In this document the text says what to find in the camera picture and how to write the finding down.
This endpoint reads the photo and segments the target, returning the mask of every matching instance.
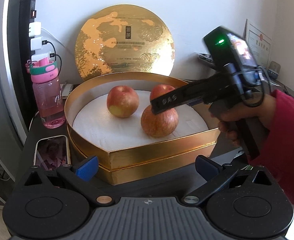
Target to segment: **pink water bottle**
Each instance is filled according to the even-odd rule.
[[[66,117],[62,103],[58,67],[47,57],[29,66],[33,92],[45,127],[53,129],[64,124]]]

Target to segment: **gold box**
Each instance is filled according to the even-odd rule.
[[[97,176],[112,185],[147,178],[193,163],[199,154],[210,156],[216,143],[218,120],[210,117],[209,106],[203,103],[193,108],[206,122],[208,131],[139,147],[108,152],[73,130],[72,124],[79,111],[93,99],[109,93],[114,86],[129,85],[135,90],[151,91],[157,84],[178,88],[186,82],[145,72],[112,73],[84,82],[66,100],[65,114],[70,141],[84,156],[98,157],[100,168]]]

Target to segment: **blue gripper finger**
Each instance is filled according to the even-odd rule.
[[[198,155],[195,160],[195,168],[200,176],[202,176],[206,181],[211,180],[213,177],[217,176],[223,167],[218,163],[206,158],[203,155]]]
[[[89,181],[97,173],[99,162],[97,156],[90,156],[79,164],[73,166],[73,172],[84,181]]]

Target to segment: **certificate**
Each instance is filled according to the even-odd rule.
[[[247,19],[246,42],[258,65],[268,68],[272,40]]]

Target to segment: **red sleeve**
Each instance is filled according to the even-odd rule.
[[[294,204],[294,98],[276,90],[276,111],[260,156],[250,165],[264,165]]]

